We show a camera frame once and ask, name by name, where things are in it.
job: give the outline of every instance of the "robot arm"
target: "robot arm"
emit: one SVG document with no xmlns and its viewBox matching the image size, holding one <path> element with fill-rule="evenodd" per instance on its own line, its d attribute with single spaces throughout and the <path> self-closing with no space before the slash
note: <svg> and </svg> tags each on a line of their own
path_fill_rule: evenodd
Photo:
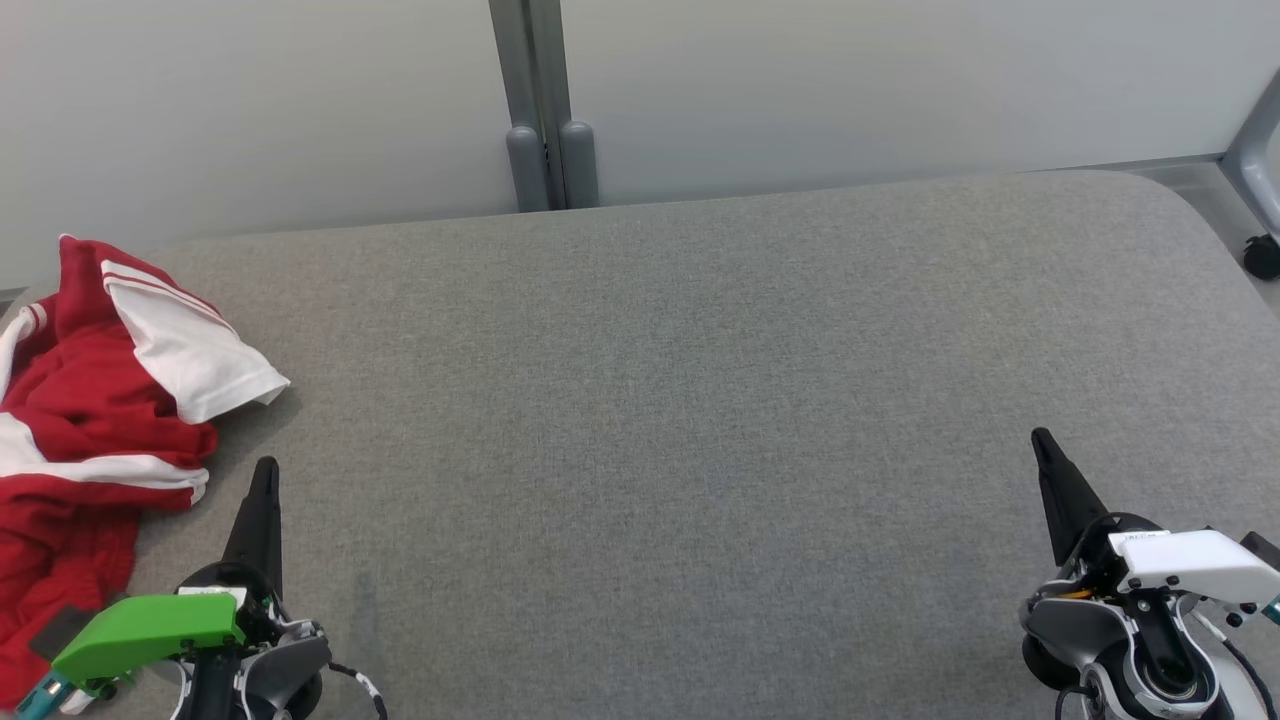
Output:
<svg viewBox="0 0 1280 720">
<path fill-rule="evenodd" d="M 1184 619 L 1225 639 L 1197 603 L 1213 601 L 1233 626 L 1280 618 L 1280 551 L 1256 533 L 1236 543 L 1212 529 L 1171 533 L 1110 512 L 1048 430 L 1034 430 L 1032 445 L 1060 570 L 1021 607 L 1023 656 L 1062 693 L 1059 708 L 1079 692 L 1091 720 L 1274 720 L 1239 651 L 1201 647 Z"/>
</svg>

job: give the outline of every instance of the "white stripe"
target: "white stripe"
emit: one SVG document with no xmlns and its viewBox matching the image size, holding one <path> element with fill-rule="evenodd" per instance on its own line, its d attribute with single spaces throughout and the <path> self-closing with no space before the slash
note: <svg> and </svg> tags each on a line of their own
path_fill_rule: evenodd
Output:
<svg viewBox="0 0 1280 720">
<path fill-rule="evenodd" d="M 265 405 L 289 386 L 227 320 L 187 296 L 120 278 L 106 278 L 104 287 L 133 338 L 133 355 L 173 396 L 183 421 L 204 423 L 251 400 Z"/>
<path fill-rule="evenodd" d="M 152 275 L 151 273 L 148 273 L 146 270 L 140 270 L 137 268 L 131 268 L 129 265 L 122 265 L 119 263 L 113 263 L 110 260 L 102 260 L 102 274 L 105 275 L 106 273 L 114 273 L 114 274 L 124 277 L 124 278 L 134 278 L 134 279 L 140 279 L 140 281 L 146 281 L 148 283 L 155 283 L 155 284 L 164 286 L 165 288 L 169 290 L 169 292 L 177 295 L 178 297 L 182 297 L 183 300 L 187 300 L 188 302 L 195 302 L 196 305 L 198 305 L 200 307 L 202 307 L 206 313 L 212 313 L 214 315 L 218 315 L 218 311 L 214 310 L 212 306 L 210 306 L 204 300 L 196 297 L 195 295 L 191 295 L 189 292 L 178 290 L 173 284 L 166 283 L 165 281 L 163 281 L 163 279 Z M 104 282 L 110 281 L 110 279 L 111 278 L 105 278 Z"/>
<path fill-rule="evenodd" d="M 191 300 L 187 300 L 187 296 L 178 295 L 177 292 L 172 292 L 172 291 L 165 290 L 163 287 L 155 287 L 155 286 L 150 286 L 150 284 L 146 284 L 146 283 L 134 282 L 134 281 L 129 281 L 129 279 L 124 279 L 124 278 L 102 278 L 102 287 L 106 288 L 108 295 L 111 295 L 113 300 L 115 299 L 115 296 L 111 293 L 111 288 L 113 287 L 128 287 L 131 290 L 137 290 L 137 291 L 141 291 L 141 292 L 150 292 L 151 295 L 155 295 L 156 297 L 164 297 L 166 300 L 173 300 L 175 302 L 182 302 L 187 307 L 191 307 L 192 310 L 200 313 L 201 315 L 209 318 L 210 320 L 212 320 L 212 322 L 215 322 L 215 323 L 225 327 L 227 329 L 229 329 L 232 332 L 232 334 L 236 334 L 236 328 L 230 327 L 230 324 L 228 324 L 227 320 L 224 320 L 223 316 L 219 315 L 218 313 L 214 313 L 212 310 L 210 310 L 205 305 L 201 305 L 198 302 L 193 302 Z"/>
<path fill-rule="evenodd" d="M 31 428 L 9 413 L 0 413 L 0 477 L 15 475 L 18 468 L 41 462 L 45 456 L 36 447 Z"/>
<path fill-rule="evenodd" d="M 49 462 L 36 447 L 31 428 L 0 413 L 0 482 L 10 475 L 52 475 L 77 483 L 114 483 L 146 489 L 191 488 L 192 505 L 205 495 L 209 470 L 184 470 L 154 455 L 104 455 L 82 462 Z"/>
<path fill-rule="evenodd" d="M 40 328 L 40 318 L 44 315 L 45 309 L 38 302 L 28 305 L 18 310 L 18 316 L 0 333 L 0 400 L 4 400 L 5 393 L 9 392 L 9 380 L 13 379 L 13 357 L 18 351 L 18 343 L 36 333 Z"/>
</svg>

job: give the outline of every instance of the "red and white jacket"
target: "red and white jacket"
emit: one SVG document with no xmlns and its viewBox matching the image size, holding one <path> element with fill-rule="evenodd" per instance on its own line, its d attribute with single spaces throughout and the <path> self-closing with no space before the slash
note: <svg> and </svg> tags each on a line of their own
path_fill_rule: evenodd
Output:
<svg viewBox="0 0 1280 720">
<path fill-rule="evenodd" d="M 47 671 L 27 642 L 61 606 L 125 588 L 140 512 L 204 495 L 209 420 L 289 384 L 163 270 L 69 236 L 59 252 L 58 293 L 0 331 L 4 708 Z"/>
</svg>

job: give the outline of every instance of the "cable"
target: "cable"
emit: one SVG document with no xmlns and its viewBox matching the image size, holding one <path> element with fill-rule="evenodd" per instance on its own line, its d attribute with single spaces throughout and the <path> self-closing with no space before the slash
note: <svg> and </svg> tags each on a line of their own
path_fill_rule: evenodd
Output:
<svg viewBox="0 0 1280 720">
<path fill-rule="evenodd" d="M 1204 615 L 1202 615 L 1199 610 L 1192 610 L 1192 618 L 1194 618 L 1196 621 L 1199 623 L 1201 625 L 1204 625 L 1204 629 L 1208 630 L 1210 634 L 1212 634 L 1215 638 L 1217 638 L 1220 643 L 1222 643 L 1222 647 L 1225 647 L 1226 651 L 1231 653 L 1231 657 L 1234 657 L 1235 661 L 1240 664 L 1240 667 L 1244 667 L 1244 671 L 1249 675 L 1249 679 L 1253 680 L 1253 687 L 1257 688 L 1258 691 L 1258 697 L 1262 698 L 1262 705 L 1267 708 L 1267 720 L 1276 720 L 1276 706 L 1275 702 L 1271 700 L 1271 691 L 1267 689 L 1267 684 L 1263 683 L 1262 678 L 1258 676 L 1258 671 L 1253 669 L 1253 664 L 1249 662 L 1249 660 L 1244 657 L 1244 653 L 1235 647 L 1235 643 L 1226 639 L 1226 635 L 1222 634 L 1222 630 L 1219 630 L 1217 626 L 1210 623 L 1208 618 L 1204 618 Z"/>
<path fill-rule="evenodd" d="M 1244 667 L 1244 671 L 1249 674 L 1249 679 L 1253 680 L 1253 687 L 1258 691 L 1258 697 L 1262 698 L 1262 705 L 1267 708 L 1267 720 L 1276 720 L 1276 705 L 1271 701 L 1271 691 L 1267 689 L 1267 684 L 1258 676 L 1258 671 L 1253 669 L 1253 664 L 1244 657 L 1243 652 L 1236 650 L 1231 641 L 1222 641 L 1222 647 L 1225 647 L 1226 651 L 1235 657 L 1235 661 L 1240 664 L 1240 667 Z"/>
<path fill-rule="evenodd" d="M 374 708 L 378 710 L 378 720 L 387 720 L 387 703 L 383 702 L 383 693 L 378 692 L 374 683 L 365 676 L 364 673 L 347 667 L 346 665 L 338 665 L 337 662 L 329 662 L 329 669 L 334 673 L 342 673 L 343 675 L 351 675 L 357 683 L 365 685 L 365 692 L 369 697 L 374 698 Z"/>
<path fill-rule="evenodd" d="M 1094 691 L 1092 688 L 1082 688 L 1080 685 L 1069 685 L 1062 688 L 1062 691 L 1057 693 L 1057 705 L 1053 706 L 1053 720 L 1062 720 L 1062 705 L 1066 703 L 1066 696 L 1073 693 L 1092 698 Z"/>
</svg>

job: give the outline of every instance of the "black wire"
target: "black wire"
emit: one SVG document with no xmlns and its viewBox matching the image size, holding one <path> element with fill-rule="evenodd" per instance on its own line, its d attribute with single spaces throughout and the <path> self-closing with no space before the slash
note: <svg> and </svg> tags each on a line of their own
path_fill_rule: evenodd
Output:
<svg viewBox="0 0 1280 720">
<path fill-rule="evenodd" d="M 1258 676 L 1258 671 L 1253 669 L 1253 664 L 1244 657 L 1231 641 L 1222 641 L 1222 646 L 1235 657 L 1235 661 L 1244 667 L 1244 671 L 1249 674 L 1249 679 L 1253 680 L 1253 687 L 1258 689 L 1258 696 L 1262 697 L 1262 705 L 1267 708 L 1267 720 L 1276 720 L 1276 706 L 1271 701 L 1271 691 L 1267 689 L 1267 684 L 1262 682 Z"/>
<path fill-rule="evenodd" d="M 1053 720 L 1062 720 L 1062 705 L 1066 703 L 1066 696 L 1075 693 L 1092 698 L 1093 692 L 1094 691 L 1092 688 L 1082 688 L 1080 685 L 1069 685 L 1062 688 L 1062 691 L 1057 693 L 1057 705 L 1053 706 Z"/>
<path fill-rule="evenodd" d="M 360 679 L 358 673 L 352 667 L 347 667 L 346 665 L 338 665 L 337 662 L 330 661 L 329 669 L 333 670 L 334 673 L 342 673 L 343 675 L 351 675 L 357 680 Z M 374 708 L 378 711 L 378 720 L 387 720 L 387 703 L 383 702 L 383 696 L 372 692 L 369 693 L 369 696 L 374 698 Z"/>
</svg>

